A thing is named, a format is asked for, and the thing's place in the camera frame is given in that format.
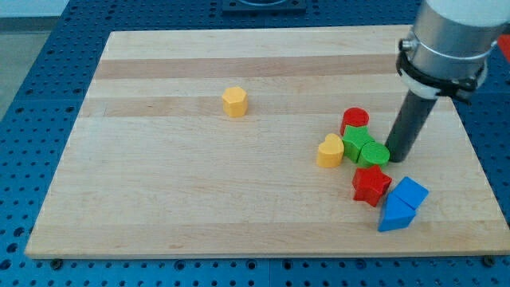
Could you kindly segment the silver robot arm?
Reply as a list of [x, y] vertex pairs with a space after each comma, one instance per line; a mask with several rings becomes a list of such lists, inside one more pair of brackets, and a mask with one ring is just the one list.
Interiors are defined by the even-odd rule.
[[509, 0], [424, 0], [398, 43], [396, 69], [423, 100], [468, 103], [488, 74], [488, 56], [509, 23]]

